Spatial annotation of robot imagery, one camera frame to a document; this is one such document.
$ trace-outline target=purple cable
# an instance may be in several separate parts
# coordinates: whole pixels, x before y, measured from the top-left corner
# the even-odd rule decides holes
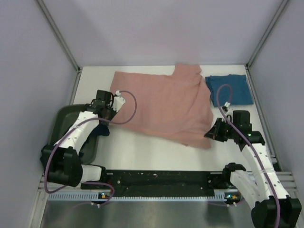
[[[133,112],[133,114],[132,114],[132,116],[127,120],[127,121],[125,121],[125,122],[122,122],[122,123],[117,123],[117,122],[114,122],[114,121],[110,121],[110,120],[106,120],[106,119],[104,119],[104,118],[90,118],[90,119],[86,119],[86,120],[84,120],[83,122],[81,122],[81,123],[79,123],[76,127],[80,127],[81,125],[83,125],[83,124],[85,124],[85,123],[87,123],[87,122],[89,122],[89,121],[92,121],[92,120],[99,120],[99,121],[104,121],[104,122],[108,122],[108,123],[112,123],[112,124],[117,124],[117,125],[122,125],[122,124],[126,124],[127,122],[129,122],[129,121],[131,121],[132,119],[133,119],[133,117],[135,116],[135,114],[136,114],[136,111],[137,111],[137,101],[136,101],[136,98],[135,98],[135,96],[131,93],[131,92],[129,92],[129,91],[126,91],[126,90],[122,90],[122,91],[120,91],[121,93],[128,93],[128,94],[130,94],[132,97],[133,97],[133,99],[134,99],[134,103],[135,103],[135,108],[134,108],[134,112]],[[50,190],[48,190],[48,170],[49,170],[49,166],[50,166],[50,164],[51,164],[51,161],[52,161],[52,159],[53,159],[53,156],[54,156],[54,154],[55,154],[55,152],[56,152],[56,150],[58,149],[58,147],[61,145],[61,143],[76,129],[76,127],[75,128],[72,128],[70,131],[68,131],[61,139],[60,139],[60,141],[55,145],[55,147],[54,147],[54,149],[52,150],[52,152],[51,152],[51,154],[50,154],[50,156],[49,156],[49,158],[48,158],[48,161],[47,161],[47,166],[46,166],[46,170],[45,170],[45,172],[44,172],[44,190],[46,191],[46,193],[48,193],[48,194],[52,194],[52,193],[55,193],[55,192],[57,192],[57,191],[59,191],[59,190],[61,190],[61,189],[63,189],[64,187],[66,187],[66,185],[63,185],[63,186],[61,186],[61,187],[59,187],[58,189],[55,189],[55,190],[53,190],[53,191],[50,191]],[[108,185],[108,184],[106,184],[106,183],[99,183],[99,182],[96,182],[96,185],[106,185],[106,186],[109,186],[109,187],[111,187],[112,188],[112,186],[111,185]]]
[[[256,156],[256,159],[261,167],[262,170],[265,169],[260,157],[258,156],[258,153],[257,151],[255,150],[255,148],[253,147],[253,145],[251,144],[251,142],[246,138],[245,135],[242,134],[242,132],[226,117],[224,111],[222,110],[220,104],[219,104],[219,92],[220,90],[223,88],[223,87],[226,87],[228,86],[230,88],[230,91],[232,91],[232,88],[229,84],[223,84],[221,85],[219,88],[218,88],[218,91],[217,91],[217,104],[218,104],[218,108],[219,108],[219,111],[220,113],[223,115],[224,119],[226,120],[226,122],[228,124],[230,124],[230,126],[245,140],[245,142],[247,143],[248,146],[250,146],[250,148],[252,149],[253,153],[255,154]],[[279,224],[280,224],[280,214],[281,214],[281,209],[280,209],[280,202],[279,202],[279,198],[276,194],[276,190],[274,188],[274,186],[272,185],[271,183],[271,180],[268,176],[268,174],[266,172],[264,172],[264,175],[265,175],[265,178],[266,180],[268,181],[269,183],[269,187],[274,195],[274,198],[275,198],[275,205],[276,205],[276,220],[275,220],[275,228],[278,228],[279,227]]]

